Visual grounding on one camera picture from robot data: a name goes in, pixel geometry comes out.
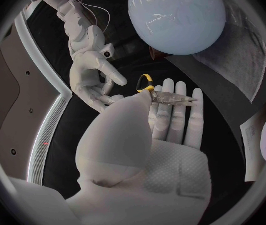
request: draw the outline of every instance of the white paper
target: white paper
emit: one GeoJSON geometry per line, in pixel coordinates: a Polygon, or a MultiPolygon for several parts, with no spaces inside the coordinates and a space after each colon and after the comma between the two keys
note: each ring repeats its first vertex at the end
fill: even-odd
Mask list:
{"type": "Polygon", "coordinates": [[[265,123],[266,106],[240,126],[246,161],[245,182],[256,181],[266,163],[260,149],[261,133],[265,123]]]}

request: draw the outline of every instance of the white glove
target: white glove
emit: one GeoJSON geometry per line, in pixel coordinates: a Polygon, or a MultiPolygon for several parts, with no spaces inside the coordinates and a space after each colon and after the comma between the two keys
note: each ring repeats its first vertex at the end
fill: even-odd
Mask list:
{"type": "Polygon", "coordinates": [[[108,96],[114,83],[120,86],[127,84],[127,80],[97,51],[76,55],[69,79],[72,92],[99,113],[107,108],[105,105],[123,99],[122,95],[108,96]],[[105,83],[100,83],[98,71],[105,76],[105,83]]]}
{"type": "MultiPolygon", "coordinates": [[[[173,81],[167,79],[164,91],[173,92],[171,84],[173,81]]],[[[186,94],[184,83],[177,85],[176,92],[186,94]]],[[[82,224],[197,225],[208,207],[211,197],[208,160],[198,150],[203,128],[201,90],[193,92],[198,101],[193,102],[197,106],[192,107],[189,120],[189,135],[185,139],[188,146],[178,144],[182,140],[186,107],[175,107],[171,116],[171,106],[151,106],[147,93],[111,105],[90,125],[79,143],[76,165],[81,190],[67,203],[82,224]],[[153,136],[172,139],[177,144],[153,139],[145,167],[138,174],[127,176],[120,166],[141,168],[147,157],[151,142],[147,122],[150,110],[153,136]],[[120,168],[108,169],[115,165],[120,168]]]]}

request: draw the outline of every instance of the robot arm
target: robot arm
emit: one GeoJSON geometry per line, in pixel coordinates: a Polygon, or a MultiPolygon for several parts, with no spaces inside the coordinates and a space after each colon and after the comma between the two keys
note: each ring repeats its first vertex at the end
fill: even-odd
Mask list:
{"type": "Polygon", "coordinates": [[[69,76],[72,92],[93,109],[103,112],[105,105],[123,98],[120,95],[115,96],[115,99],[108,97],[114,83],[120,86],[127,83],[126,79],[106,61],[114,55],[113,45],[105,45],[103,32],[96,25],[90,24],[83,15],[79,2],[75,0],[43,1],[54,8],[57,11],[57,17],[65,23],[65,33],[69,37],[69,53],[74,62],[69,76]],[[100,83],[96,70],[105,75],[104,84],[100,83]]]}

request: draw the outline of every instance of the white wire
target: white wire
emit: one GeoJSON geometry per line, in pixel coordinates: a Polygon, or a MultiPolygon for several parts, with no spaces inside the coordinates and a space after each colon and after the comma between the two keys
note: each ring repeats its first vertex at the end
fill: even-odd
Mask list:
{"type": "Polygon", "coordinates": [[[104,8],[102,8],[102,7],[99,7],[99,6],[92,6],[92,5],[88,5],[88,4],[85,4],[85,3],[82,3],[83,2],[83,0],[76,0],[76,1],[78,1],[85,9],[87,9],[92,15],[93,15],[93,17],[95,18],[95,25],[97,26],[97,18],[96,18],[96,16],[95,16],[95,14],[90,10],[90,9],[88,9],[86,6],[88,6],[88,7],[93,7],[93,8],[97,8],[97,9],[101,9],[101,10],[103,10],[103,11],[105,11],[107,14],[108,14],[108,23],[107,23],[107,25],[106,25],[106,28],[104,29],[104,31],[103,31],[103,33],[107,30],[107,28],[108,28],[108,26],[109,26],[109,24],[110,24],[110,13],[107,11],[107,10],[105,10],[104,8]]]}

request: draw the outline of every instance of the light blue balloon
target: light blue balloon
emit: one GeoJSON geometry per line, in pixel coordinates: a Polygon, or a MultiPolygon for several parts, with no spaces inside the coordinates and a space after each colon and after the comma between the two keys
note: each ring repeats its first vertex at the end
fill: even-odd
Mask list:
{"type": "Polygon", "coordinates": [[[222,0],[128,0],[136,32],[152,48],[171,55],[199,53],[223,32],[222,0]]]}

